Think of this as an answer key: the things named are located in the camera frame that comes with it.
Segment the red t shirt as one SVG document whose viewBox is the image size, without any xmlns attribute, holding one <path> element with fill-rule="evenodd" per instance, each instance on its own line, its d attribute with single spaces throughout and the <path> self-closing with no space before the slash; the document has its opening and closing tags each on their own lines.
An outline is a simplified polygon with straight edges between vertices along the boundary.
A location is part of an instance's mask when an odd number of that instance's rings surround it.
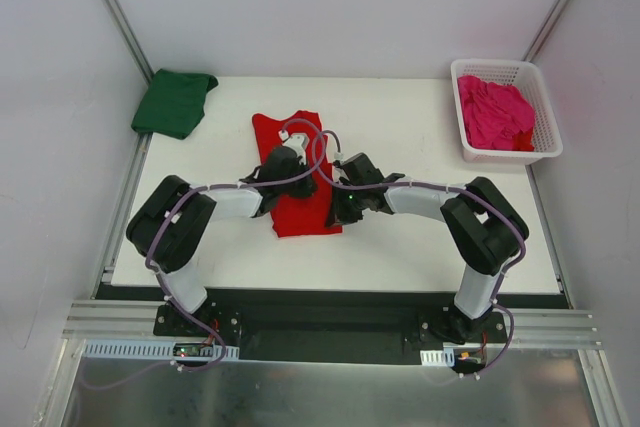
<svg viewBox="0 0 640 427">
<path fill-rule="evenodd" d="M 317 112 L 299 110 L 287 119 L 277 120 L 261 113 L 252 117 L 256 144 L 260 161 L 264 163 L 271 151 L 281 144 L 279 132 L 287 124 L 289 134 L 304 133 L 310 141 L 316 138 L 316 130 L 322 131 L 322 123 Z M 325 222 L 331 205 L 332 188 L 320 176 L 332 176 L 332 166 L 324 159 L 321 166 L 311 175 L 317 190 L 309 198 L 296 199 L 283 196 L 270 212 L 273 230 L 279 238 L 303 235 L 340 234 L 341 226 L 326 227 Z"/>
</svg>

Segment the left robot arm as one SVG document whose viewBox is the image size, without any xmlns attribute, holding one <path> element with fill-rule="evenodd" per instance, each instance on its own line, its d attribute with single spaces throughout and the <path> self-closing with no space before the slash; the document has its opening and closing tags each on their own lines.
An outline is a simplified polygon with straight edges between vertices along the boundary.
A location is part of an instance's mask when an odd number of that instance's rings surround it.
<svg viewBox="0 0 640 427">
<path fill-rule="evenodd" d="M 192 258 L 208 225 L 262 217 L 283 196 L 304 199 L 315 191 L 304 147 L 287 141 L 237 184 L 195 187 L 177 175 L 165 177 L 129 221 L 126 238 L 180 308 L 177 324 L 199 336 L 210 328 L 212 313 Z"/>
</svg>

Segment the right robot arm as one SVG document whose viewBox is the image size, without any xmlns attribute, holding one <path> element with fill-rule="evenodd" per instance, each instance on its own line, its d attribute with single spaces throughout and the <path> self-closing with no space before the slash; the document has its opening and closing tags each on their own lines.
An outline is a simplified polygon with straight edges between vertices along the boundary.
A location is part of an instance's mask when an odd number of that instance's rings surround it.
<svg viewBox="0 0 640 427">
<path fill-rule="evenodd" d="M 458 345 L 481 335 L 494 309 L 504 273 L 521 261 L 529 237 L 526 222 L 486 177 L 467 184 L 419 182 L 400 173 L 385 177 L 359 153 L 336 159 L 329 226 L 350 225 L 367 210 L 415 215 L 442 222 L 465 262 L 461 284 L 447 311 L 427 322 L 432 334 Z"/>
</svg>

